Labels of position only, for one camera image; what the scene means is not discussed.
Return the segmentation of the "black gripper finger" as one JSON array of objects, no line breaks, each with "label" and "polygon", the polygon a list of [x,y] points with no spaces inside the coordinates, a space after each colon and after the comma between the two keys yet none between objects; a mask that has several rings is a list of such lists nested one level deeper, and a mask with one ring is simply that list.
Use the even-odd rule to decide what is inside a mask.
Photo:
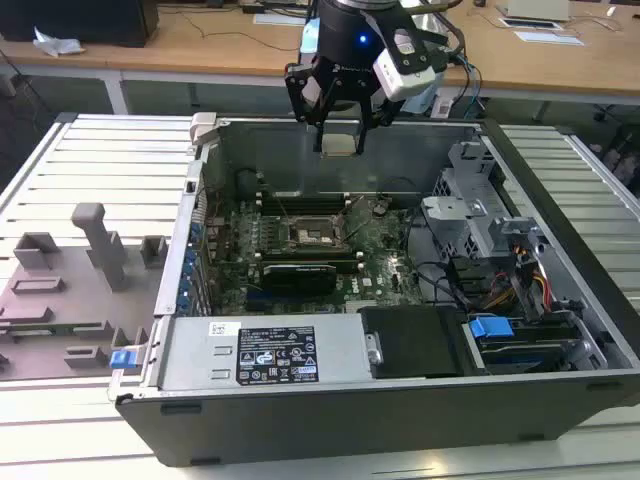
[{"label": "black gripper finger", "polygon": [[[324,124],[334,105],[334,76],[329,72],[329,61],[313,61],[311,64],[289,63],[285,67],[285,86],[295,118],[316,128],[314,152],[322,151]],[[309,103],[304,89],[311,83],[318,87],[316,98]]]},{"label": "black gripper finger", "polygon": [[381,106],[374,110],[371,95],[366,91],[356,94],[360,106],[360,119],[355,137],[355,152],[363,153],[367,133],[377,127],[390,126],[396,116],[396,103],[385,99]]}]

